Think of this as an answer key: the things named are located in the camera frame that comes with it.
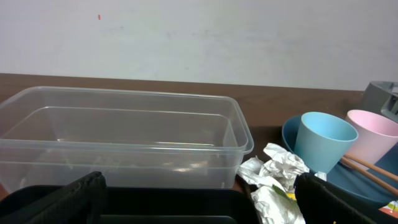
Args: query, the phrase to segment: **clear plastic container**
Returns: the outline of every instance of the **clear plastic container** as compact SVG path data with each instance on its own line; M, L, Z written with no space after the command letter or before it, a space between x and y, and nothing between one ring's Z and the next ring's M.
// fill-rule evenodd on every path
M101 171L109 186L231 188L253 140L224 96L33 87L0 104L0 181L13 192Z

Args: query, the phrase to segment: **gray metal object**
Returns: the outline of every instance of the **gray metal object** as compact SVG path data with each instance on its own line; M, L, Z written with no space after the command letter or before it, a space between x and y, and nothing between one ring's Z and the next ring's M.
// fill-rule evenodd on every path
M359 109L381 114L398 123L398 82L370 82Z

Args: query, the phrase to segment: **wooden tabletop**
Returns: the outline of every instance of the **wooden tabletop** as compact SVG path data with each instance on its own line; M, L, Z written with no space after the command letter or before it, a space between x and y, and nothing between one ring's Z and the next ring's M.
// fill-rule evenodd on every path
M361 91L346 90L0 73L0 102L32 86L65 86L229 96L239 103L254 139L254 150L244 159L258 156L263 161L269 158L262 152L262 149L269 142L281 143L282 125L287 119L308 111L320 111L344 118L348 110L358 105L363 94Z

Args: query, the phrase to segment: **wooden chopstick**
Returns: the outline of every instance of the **wooden chopstick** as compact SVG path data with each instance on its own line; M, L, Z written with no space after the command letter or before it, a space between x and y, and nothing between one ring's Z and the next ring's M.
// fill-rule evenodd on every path
M395 189L393 186L385 183L384 181L382 181L381 179L377 178L375 175L369 173L366 170L361 169L360 167L358 167L357 165L355 165L353 162L351 162L349 159L343 157L341 158L341 161L350 166L352 169L360 172L361 174L365 175L367 178L373 180L375 183L379 184L381 187L384 187L386 190L390 191L391 193L393 193L395 196L398 196L398 190Z
M390 172L388 172L388 171L386 171L386 170L384 170L384 169L382 169L382 168L380 168L378 166L375 166L375 165L373 165L373 164L371 164L369 162L363 161L362 159L358 159L357 157L355 157L355 156L353 156L351 154L346 153L344 156L347 157L348 159L352 159L355 162L357 162L359 164L362 164L362 165L364 165L364 166L366 166L366 167L368 167L368 168L370 168L370 169L372 169L372 170L374 170L374 171L376 171L376 172L378 172L378 173L380 173L382 175L385 175L385 176L393 179L394 181L398 182L398 175L391 174Z

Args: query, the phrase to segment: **blue plate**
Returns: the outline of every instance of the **blue plate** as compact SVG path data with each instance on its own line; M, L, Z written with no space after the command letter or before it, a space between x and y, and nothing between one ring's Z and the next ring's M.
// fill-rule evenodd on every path
M286 121L282 128L282 138L284 140L285 147L293 153L300 119L301 115L294 116ZM393 174L398 174L398 144L395 145L383 158L381 158L376 163L376 166ZM371 169L369 169L368 172L387 182L391 186L398 188L398 183L392 179ZM327 179L328 182L377 208L381 208L389 202L397 200L397 197L389 191L380 187L359 172L350 169L341 163L335 165L335 167L328 173Z

